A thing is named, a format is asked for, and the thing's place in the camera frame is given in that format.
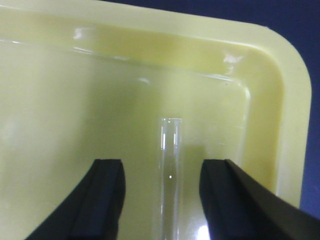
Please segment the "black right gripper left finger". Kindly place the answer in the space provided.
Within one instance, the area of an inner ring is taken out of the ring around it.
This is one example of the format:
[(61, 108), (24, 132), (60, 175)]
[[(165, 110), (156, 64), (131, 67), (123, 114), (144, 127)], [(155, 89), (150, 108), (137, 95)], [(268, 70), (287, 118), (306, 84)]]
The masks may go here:
[(79, 184), (27, 239), (115, 240), (125, 194), (122, 161), (96, 159)]

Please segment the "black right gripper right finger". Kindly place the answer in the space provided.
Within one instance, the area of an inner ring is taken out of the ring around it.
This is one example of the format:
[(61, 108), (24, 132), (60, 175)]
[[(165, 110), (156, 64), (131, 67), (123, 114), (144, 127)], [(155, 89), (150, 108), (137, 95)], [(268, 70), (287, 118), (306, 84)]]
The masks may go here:
[(199, 195), (212, 240), (318, 240), (319, 219), (280, 199), (229, 159), (206, 159)]

